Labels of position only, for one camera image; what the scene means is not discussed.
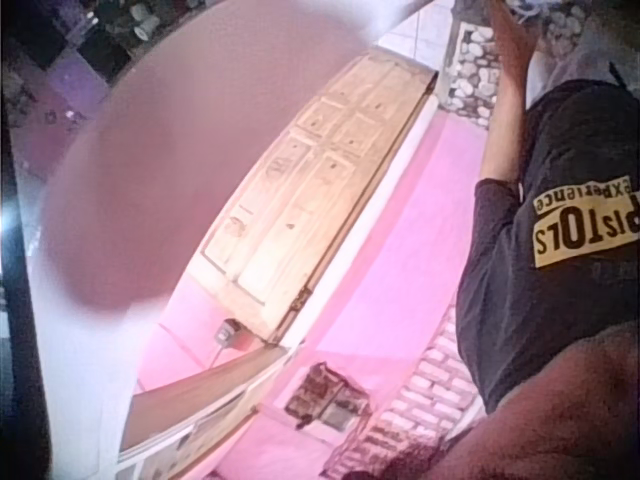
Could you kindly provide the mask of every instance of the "brick wall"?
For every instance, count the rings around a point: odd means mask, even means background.
[[[477,395],[458,356],[451,303],[396,397],[334,452],[323,476],[339,479],[357,469],[375,472],[411,443],[436,443],[461,421]]]

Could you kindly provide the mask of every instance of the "black t-shirt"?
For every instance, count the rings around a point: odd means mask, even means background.
[[[527,113],[523,201],[476,186],[457,333],[487,412],[567,346],[638,318],[639,105],[560,85]]]

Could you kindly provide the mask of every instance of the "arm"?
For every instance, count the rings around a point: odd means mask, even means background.
[[[515,22],[501,0],[488,0],[488,7],[502,72],[480,179],[517,184],[520,179],[527,71],[537,40]]]

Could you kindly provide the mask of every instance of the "wooden board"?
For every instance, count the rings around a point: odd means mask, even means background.
[[[431,77],[383,51],[357,59],[260,158],[205,236],[189,274],[247,328],[272,337],[292,304],[299,309],[311,293],[307,281]]]

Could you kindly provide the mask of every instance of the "person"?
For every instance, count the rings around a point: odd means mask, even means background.
[[[500,0],[488,7],[502,74],[457,300],[458,348],[488,415],[379,476],[344,479],[637,479],[633,79],[606,58],[610,77],[561,82],[525,112],[536,40]]]

